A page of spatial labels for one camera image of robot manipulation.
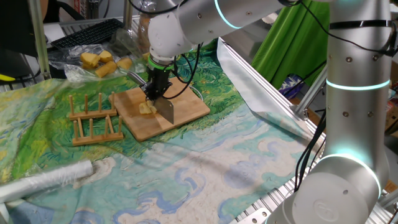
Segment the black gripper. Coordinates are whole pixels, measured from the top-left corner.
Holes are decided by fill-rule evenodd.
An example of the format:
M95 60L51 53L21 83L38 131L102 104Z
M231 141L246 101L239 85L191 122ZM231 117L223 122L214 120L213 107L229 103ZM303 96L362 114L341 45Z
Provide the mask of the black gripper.
M142 90L148 100L156 100L163 96L167 88L171 86L169 70L158 68L148 69L149 82L142 86Z

